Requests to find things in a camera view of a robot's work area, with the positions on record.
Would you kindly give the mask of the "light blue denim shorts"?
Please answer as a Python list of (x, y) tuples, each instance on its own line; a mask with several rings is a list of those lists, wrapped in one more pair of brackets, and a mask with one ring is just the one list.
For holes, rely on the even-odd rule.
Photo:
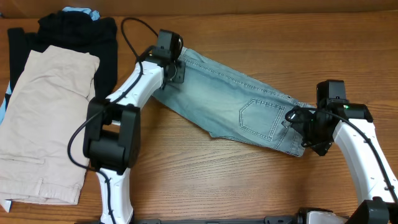
[(268, 147), (302, 156), (302, 136), (285, 114), (307, 103), (282, 93), (198, 52), (184, 48), (183, 83), (154, 92), (156, 100), (207, 131), (213, 138)]

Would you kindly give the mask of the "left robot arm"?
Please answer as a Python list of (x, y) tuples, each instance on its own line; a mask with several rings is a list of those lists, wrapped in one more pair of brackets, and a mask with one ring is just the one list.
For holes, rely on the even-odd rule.
[(119, 89), (88, 105), (83, 154), (101, 187), (100, 223), (133, 221), (129, 175), (141, 148), (141, 110), (166, 83), (183, 82), (181, 51), (181, 47), (149, 47)]

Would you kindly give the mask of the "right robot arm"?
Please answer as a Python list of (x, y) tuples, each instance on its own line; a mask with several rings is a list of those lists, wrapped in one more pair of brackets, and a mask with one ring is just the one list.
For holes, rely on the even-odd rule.
[(397, 223), (397, 178), (378, 143), (366, 105), (295, 106), (285, 119), (302, 135), (302, 147), (324, 155), (336, 144), (343, 153), (358, 198), (347, 223)]

